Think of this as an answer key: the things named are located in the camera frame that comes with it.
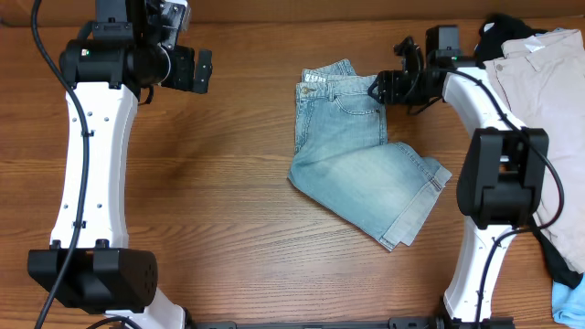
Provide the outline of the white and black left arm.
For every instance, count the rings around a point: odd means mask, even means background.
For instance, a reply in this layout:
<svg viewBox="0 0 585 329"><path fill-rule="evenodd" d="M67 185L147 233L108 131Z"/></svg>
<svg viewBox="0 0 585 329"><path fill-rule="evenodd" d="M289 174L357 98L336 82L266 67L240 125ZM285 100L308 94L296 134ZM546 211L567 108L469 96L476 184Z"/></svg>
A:
<svg viewBox="0 0 585 329"><path fill-rule="evenodd" d="M66 92L69 142L61 205L46 249L27 258L49 302L122 328L191 328L189 311L158 285L155 255L131 249L124 191L129 138L140 106L161 86L204 94L212 54L178 44L183 0L99 1L96 16L50 68Z"/></svg>

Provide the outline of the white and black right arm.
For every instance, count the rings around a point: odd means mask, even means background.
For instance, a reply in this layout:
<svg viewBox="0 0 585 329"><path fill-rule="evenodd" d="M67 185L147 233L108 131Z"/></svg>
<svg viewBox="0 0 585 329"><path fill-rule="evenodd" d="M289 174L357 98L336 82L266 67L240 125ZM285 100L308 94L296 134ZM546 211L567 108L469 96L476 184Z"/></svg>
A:
<svg viewBox="0 0 585 329"><path fill-rule="evenodd" d="M471 138L456 187L463 242L440 310L428 318L392 318L389 327L514 327L512 318L492 316L492 296L509 245L540 202L547 134L526 127L499 99L486 71L457 57L425 69L381 71L368 94L385 105L442 98Z"/></svg>

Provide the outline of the light blue denim shorts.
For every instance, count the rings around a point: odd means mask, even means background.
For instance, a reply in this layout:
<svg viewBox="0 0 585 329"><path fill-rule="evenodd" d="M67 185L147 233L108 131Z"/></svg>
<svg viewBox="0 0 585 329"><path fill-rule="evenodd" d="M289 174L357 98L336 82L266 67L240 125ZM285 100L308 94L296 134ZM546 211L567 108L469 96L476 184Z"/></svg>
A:
<svg viewBox="0 0 585 329"><path fill-rule="evenodd" d="M410 245L452 174L388 138L384 105L342 59L304 69L296 85L292 185L387 250Z"/></svg>

